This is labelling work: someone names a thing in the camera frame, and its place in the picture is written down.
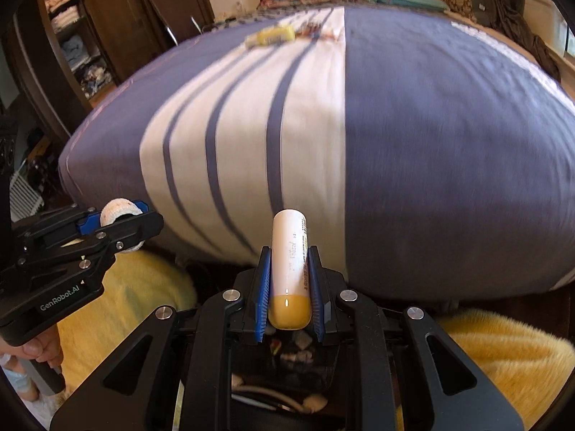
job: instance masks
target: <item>white roll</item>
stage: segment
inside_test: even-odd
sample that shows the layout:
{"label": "white roll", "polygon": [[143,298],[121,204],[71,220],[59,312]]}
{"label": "white roll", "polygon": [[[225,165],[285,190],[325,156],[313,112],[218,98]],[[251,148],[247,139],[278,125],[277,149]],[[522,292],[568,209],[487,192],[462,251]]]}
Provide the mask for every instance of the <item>white roll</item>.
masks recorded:
{"label": "white roll", "polygon": [[[105,227],[114,223],[121,216],[139,216],[142,214],[142,210],[128,199],[117,198],[112,199],[108,204],[102,209],[100,213],[100,225]],[[144,242],[140,241],[136,246],[129,247],[121,253],[132,253],[133,251],[138,251]]]}

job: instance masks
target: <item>bed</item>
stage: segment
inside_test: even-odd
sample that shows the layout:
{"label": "bed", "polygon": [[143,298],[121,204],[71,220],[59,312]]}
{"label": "bed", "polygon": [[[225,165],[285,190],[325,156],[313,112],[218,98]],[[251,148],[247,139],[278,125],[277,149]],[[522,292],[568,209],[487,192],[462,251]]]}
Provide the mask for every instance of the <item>bed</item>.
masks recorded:
{"label": "bed", "polygon": [[142,199],[157,244],[255,264],[283,208],[324,266],[381,298],[545,292],[575,273],[575,106],[445,15],[296,8],[322,34],[248,50],[256,20],[185,42],[95,109],[60,157],[75,201]]}

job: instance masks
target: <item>window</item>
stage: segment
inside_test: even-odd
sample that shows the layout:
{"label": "window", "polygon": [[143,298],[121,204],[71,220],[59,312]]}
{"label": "window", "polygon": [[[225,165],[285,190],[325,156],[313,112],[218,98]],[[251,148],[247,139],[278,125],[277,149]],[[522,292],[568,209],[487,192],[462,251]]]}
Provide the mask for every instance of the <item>window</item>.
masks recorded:
{"label": "window", "polygon": [[571,29],[569,29],[569,32],[567,33],[567,53],[572,57],[575,57],[575,36]]}

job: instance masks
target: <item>human hand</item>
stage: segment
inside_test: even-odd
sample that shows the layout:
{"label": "human hand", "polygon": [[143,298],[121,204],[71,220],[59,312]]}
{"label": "human hand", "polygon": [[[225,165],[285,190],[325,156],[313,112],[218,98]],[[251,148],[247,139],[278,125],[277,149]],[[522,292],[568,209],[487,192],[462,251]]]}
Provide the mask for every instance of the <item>human hand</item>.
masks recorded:
{"label": "human hand", "polygon": [[12,347],[0,338],[0,356],[9,354],[25,360],[48,362],[51,368],[62,364],[64,354],[60,346],[58,326],[52,326],[21,347]]}

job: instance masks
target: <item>blue gripper pad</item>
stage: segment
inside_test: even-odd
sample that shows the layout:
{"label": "blue gripper pad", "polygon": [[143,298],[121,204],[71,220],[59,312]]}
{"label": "blue gripper pad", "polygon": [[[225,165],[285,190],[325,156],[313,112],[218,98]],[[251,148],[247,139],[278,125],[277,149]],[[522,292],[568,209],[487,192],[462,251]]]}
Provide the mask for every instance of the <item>blue gripper pad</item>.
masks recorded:
{"label": "blue gripper pad", "polygon": [[326,325],[324,324],[324,307],[323,301],[321,300],[321,291],[319,283],[318,270],[321,269],[321,265],[317,264],[318,261],[314,260],[313,253],[308,250],[308,270],[312,297],[312,321],[313,330],[317,335],[317,341],[323,342],[324,336],[326,335]]}
{"label": "blue gripper pad", "polygon": [[[148,212],[148,210],[150,210],[148,208],[148,204],[146,204],[143,201],[134,201],[134,204],[136,204],[137,208],[140,209],[143,213],[146,213]],[[85,222],[78,225],[78,231],[80,235],[82,236],[90,235],[101,227],[100,214],[101,212],[94,212],[90,214],[88,217],[86,217]]]}
{"label": "blue gripper pad", "polygon": [[271,273],[271,251],[268,251],[266,257],[263,259],[262,278],[259,287],[258,301],[255,309],[254,330],[255,330],[255,338],[258,342],[263,341],[263,335],[266,331],[267,307],[270,302],[270,273]]}

